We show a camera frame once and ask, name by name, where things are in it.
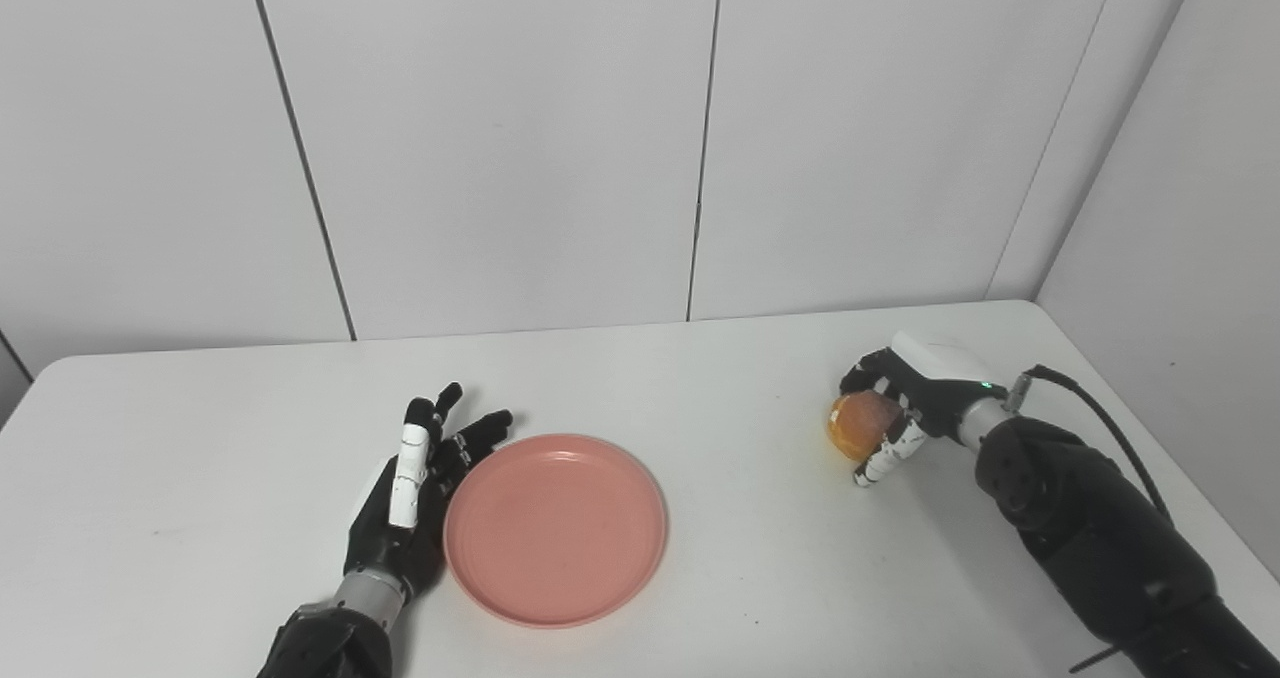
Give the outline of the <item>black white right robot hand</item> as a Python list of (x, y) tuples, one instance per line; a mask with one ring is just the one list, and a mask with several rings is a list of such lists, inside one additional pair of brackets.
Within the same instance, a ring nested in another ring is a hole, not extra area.
[(870, 487), (933, 438), (979, 453), (989, 432), (1012, 418), (1007, 399), (1007, 388), (973, 351), (900, 331), (841, 379), (829, 426), (845, 413), (869, 431), (855, 443), (852, 478)]

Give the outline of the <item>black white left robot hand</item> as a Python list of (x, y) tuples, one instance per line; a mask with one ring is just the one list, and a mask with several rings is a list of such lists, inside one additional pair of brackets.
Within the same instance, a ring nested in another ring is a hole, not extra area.
[(509, 411), (483, 414), (448, 432), (445, 420), (465, 391), (458, 382), (436, 399), (413, 397), (401, 446), (384, 464), (348, 531), (344, 573), (378, 571), (396, 578), (407, 599), (431, 588), (444, 564), (444, 524), (458, 487), (507, 440)]

